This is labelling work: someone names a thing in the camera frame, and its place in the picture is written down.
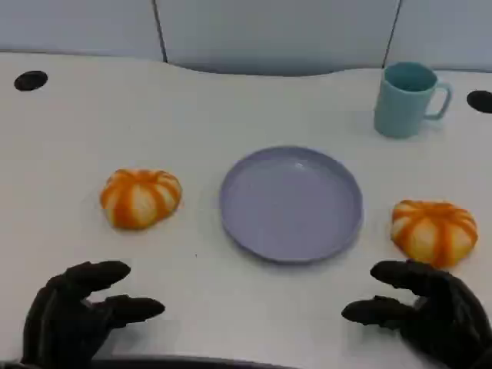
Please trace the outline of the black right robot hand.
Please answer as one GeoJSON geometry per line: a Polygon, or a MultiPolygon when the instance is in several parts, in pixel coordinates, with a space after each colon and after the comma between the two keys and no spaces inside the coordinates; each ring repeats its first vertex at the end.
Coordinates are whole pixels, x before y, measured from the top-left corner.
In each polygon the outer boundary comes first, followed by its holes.
{"type": "Polygon", "coordinates": [[[415,305],[375,296],[341,312],[352,322],[377,325],[448,368],[491,366],[491,324],[471,289],[459,278],[418,261],[380,261],[373,278],[417,295],[415,305]]]}

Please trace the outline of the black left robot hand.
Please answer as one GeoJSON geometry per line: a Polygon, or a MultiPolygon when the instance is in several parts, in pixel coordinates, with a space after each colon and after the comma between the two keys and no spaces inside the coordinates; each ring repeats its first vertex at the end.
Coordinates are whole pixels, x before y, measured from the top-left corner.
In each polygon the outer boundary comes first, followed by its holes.
{"type": "Polygon", "coordinates": [[[122,261],[84,262],[50,278],[35,296],[23,329],[21,363],[29,368],[90,368],[109,334],[162,314],[152,298],[126,294],[92,303],[88,297],[126,278],[122,261]]]}

